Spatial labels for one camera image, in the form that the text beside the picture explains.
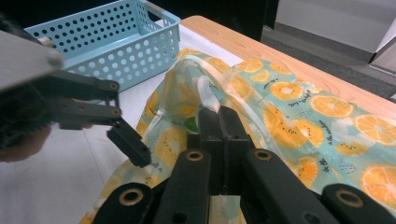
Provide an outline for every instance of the mesh basket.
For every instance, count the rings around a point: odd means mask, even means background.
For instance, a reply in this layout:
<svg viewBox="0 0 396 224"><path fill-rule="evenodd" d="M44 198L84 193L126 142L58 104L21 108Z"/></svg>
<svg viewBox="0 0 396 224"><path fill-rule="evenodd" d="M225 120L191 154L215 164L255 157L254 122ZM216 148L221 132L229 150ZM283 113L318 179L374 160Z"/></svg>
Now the mesh basket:
<svg viewBox="0 0 396 224"><path fill-rule="evenodd" d="M52 40L65 57L64 71L118 81L123 91L171 66L179 22L145 0L121 0L25 30Z"/></svg>

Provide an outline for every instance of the cloth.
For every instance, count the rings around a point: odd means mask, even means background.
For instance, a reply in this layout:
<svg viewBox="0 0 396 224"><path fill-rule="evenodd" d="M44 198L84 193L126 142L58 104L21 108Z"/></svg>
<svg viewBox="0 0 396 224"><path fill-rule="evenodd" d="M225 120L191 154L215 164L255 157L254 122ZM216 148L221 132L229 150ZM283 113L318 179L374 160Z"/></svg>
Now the cloth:
<svg viewBox="0 0 396 224"><path fill-rule="evenodd" d="M255 146L274 151L309 189L348 184L396 215L395 126L275 63L247 59L231 67L183 49L136 127L152 164L122 164L81 223L90 223L117 187L137 182L153 188L168 178L186 149L186 120L203 106L216 111L219 105L234 109ZM238 197L213 197L210 207L211 223L245 223Z"/></svg>

